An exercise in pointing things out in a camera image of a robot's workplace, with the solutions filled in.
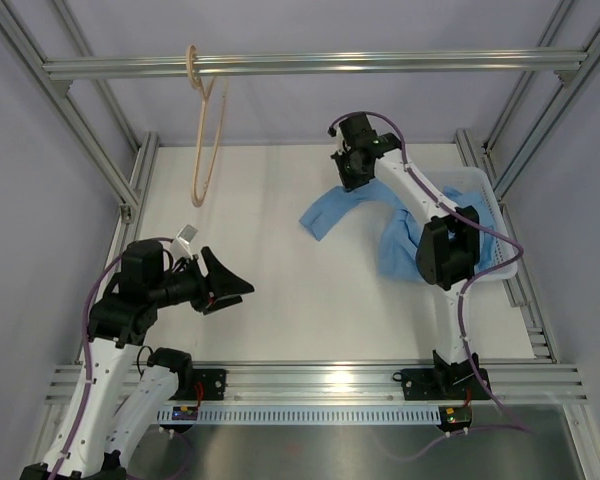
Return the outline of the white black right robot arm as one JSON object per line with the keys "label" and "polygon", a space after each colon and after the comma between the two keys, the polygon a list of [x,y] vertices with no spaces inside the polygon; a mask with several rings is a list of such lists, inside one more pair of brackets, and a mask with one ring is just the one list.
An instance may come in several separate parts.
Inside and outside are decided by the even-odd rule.
{"label": "white black right robot arm", "polygon": [[431,389],[443,398],[463,399],[474,381],[476,357],[464,325],[462,287],[475,276],[480,260],[479,215],[460,207],[421,172],[411,160],[396,125],[380,135],[371,112],[342,115],[328,127],[336,139],[332,159],[341,182],[352,191],[372,180],[388,187],[421,229],[415,264],[419,276],[435,288],[437,346],[430,370]]}

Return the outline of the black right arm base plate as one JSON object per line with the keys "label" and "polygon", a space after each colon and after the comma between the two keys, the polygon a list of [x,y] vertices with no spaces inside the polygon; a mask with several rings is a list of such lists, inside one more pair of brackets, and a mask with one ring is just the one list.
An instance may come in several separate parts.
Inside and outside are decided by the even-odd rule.
{"label": "black right arm base plate", "polygon": [[392,380],[400,384],[403,397],[408,401],[425,400],[489,400],[485,387],[489,386],[487,372],[480,369],[480,382],[474,373],[468,376],[443,379],[431,368],[404,368],[392,374]]}

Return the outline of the white perforated plastic basket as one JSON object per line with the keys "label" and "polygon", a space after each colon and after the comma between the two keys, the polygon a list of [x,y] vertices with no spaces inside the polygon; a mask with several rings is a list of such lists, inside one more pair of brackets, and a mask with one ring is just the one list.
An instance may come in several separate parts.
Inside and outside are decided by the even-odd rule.
{"label": "white perforated plastic basket", "polygon": [[[457,167],[426,171],[424,175],[445,195],[444,203],[455,203],[458,207],[472,206],[479,215],[479,223],[505,237],[510,237],[500,207],[487,175],[475,167]],[[504,281],[517,273],[517,262],[513,260],[517,250],[508,242],[480,232],[481,256],[476,272],[493,268],[505,263],[505,266],[488,273],[478,282]]]}

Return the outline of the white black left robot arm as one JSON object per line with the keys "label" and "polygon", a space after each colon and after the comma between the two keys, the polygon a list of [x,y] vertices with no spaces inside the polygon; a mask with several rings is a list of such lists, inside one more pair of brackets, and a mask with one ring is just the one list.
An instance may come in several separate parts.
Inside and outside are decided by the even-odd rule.
{"label": "white black left robot arm", "polygon": [[171,398],[204,386],[189,353],[157,348],[135,390],[119,399],[133,361],[163,308],[187,303],[203,315],[237,305],[255,288],[205,247],[175,258],[167,238],[130,243],[104,270],[83,309],[84,362],[67,414],[43,459],[24,479],[124,479],[134,451],[158,411]]}

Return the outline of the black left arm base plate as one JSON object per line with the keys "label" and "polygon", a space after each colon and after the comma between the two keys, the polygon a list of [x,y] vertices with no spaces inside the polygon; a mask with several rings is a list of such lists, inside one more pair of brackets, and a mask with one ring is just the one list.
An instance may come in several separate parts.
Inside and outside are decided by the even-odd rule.
{"label": "black left arm base plate", "polygon": [[172,400],[223,401],[228,372],[220,368],[188,368],[178,375],[178,387]]}

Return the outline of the blue button-up shirt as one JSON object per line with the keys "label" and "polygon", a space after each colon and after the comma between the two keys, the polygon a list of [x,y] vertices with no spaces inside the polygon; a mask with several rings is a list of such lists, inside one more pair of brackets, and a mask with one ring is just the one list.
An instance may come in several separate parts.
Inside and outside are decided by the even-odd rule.
{"label": "blue button-up shirt", "polygon": [[[445,186],[443,193],[460,207],[472,206],[479,215],[480,225],[495,231],[495,221],[486,202],[477,191],[462,193]],[[393,209],[393,215],[378,244],[378,272],[381,276],[401,281],[423,282],[416,267],[417,247],[422,228],[398,197],[378,180],[371,180],[351,192],[336,186],[319,197],[300,217],[299,223],[317,241],[351,210],[364,202],[380,202]],[[496,240],[480,232],[480,259],[476,273],[496,265]]]}

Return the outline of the beige wooden clothes hanger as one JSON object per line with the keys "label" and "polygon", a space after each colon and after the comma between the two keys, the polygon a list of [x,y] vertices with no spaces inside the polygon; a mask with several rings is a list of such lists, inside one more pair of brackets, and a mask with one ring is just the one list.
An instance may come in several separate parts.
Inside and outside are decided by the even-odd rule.
{"label": "beige wooden clothes hanger", "polygon": [[[199,118],[196,131],[194,167],[191,179],[190,201],[194,208],[201,208],[206,200],[220,149],[220,140],[224,133],[224,125],[228,103],[229,80],[226,77],[213,76],[204,81],[197,70],[198,50],[189,45],[185,54],[186,76],[191,88],[200,99]],[[211,154],[208,160],[203,159],[203,143],[207,133],[209,111],[214,94],[219,92],[220,105],[217,126],[213,136]]]}

